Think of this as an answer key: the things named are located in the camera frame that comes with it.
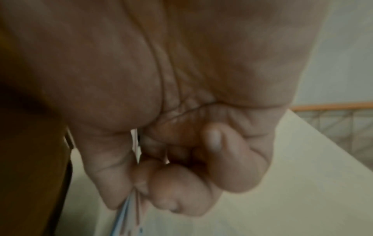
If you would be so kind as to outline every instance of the fingernail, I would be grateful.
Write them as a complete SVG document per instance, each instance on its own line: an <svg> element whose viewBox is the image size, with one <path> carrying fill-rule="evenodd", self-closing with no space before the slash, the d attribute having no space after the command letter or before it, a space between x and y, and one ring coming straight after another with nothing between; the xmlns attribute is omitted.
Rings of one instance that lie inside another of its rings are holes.
<svg viewBox="0 0 373 236"><path fill-rule="evenodd" d="M206 131L205 145L210 152L219 152L221 150L221 132L217 129Z"/></svg>
<svg viewBox="0 0 373 236"><path fill-rule="evenodd" d="M174 201L161 201L157 202L156 207L164 210L170 210L172 212L177 212L179 210L179 205Z"/></svg>
<svg viewBox="0 0 373 236"><path fill-rule="evenodd" d="M135 188L144 196L149 195L149 189L148 189L148 183L146 182L141 182L134 184Z"/></svg>

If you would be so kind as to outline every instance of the hand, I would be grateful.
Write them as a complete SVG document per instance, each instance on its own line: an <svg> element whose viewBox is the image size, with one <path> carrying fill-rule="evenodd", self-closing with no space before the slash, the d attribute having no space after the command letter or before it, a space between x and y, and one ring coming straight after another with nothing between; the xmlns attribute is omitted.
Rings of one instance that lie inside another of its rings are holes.
<svg viewBox="0 0 373 236"><path fill-rule="evenodd" d="M1 0L109 208L133 186L204 214L256 186L327 6L321 0ZM136 166L130 130L141 129Z"/></svg>

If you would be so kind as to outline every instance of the white table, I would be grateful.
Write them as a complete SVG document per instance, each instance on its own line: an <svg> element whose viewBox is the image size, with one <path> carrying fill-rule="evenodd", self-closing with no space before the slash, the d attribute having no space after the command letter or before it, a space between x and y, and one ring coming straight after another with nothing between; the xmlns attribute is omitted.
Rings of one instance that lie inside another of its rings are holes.
<svg viewBox="0 0 373 236"><path fill-rule="evenodd" d="M150 209L144 236L373 235L373 172L292 112L277 128L273 164L261 185L224 194L202 218ZM108 235L114 213L82 172L74 175L57 236Z"/></svg>

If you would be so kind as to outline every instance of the palm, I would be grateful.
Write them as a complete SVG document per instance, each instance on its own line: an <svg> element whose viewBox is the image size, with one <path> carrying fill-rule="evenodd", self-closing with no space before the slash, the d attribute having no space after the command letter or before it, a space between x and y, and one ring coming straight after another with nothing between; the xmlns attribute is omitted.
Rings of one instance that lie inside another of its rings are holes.
<svg viewBox="0 0 373 236"><path fill-rule="evenodd" d="M177 159L203 146L200 131L207 123L225 123L268 162L275 126L320 25L315 16L326 5L66 0L50 1L53 14L40 15L40 9L5 2L14 16L29 16L18 28L19 36L28 35L21 41L25 55L112 207L129 191L123 153L134 128L143 130L146 153L156 144L176 150L168 156ZM19 20L10 16L10 22ZM117 183L107 183L113 179Z"/></svg>

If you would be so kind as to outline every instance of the white wall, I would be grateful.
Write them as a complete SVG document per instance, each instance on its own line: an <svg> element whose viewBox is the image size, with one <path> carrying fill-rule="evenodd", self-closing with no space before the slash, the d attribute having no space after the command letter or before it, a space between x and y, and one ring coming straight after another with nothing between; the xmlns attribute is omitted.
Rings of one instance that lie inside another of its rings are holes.
<svg viewBox="0 0 373 236"><path fill-rule="evenodd" d="M334 0L294 104L373 101L373 0Z"/></svg>

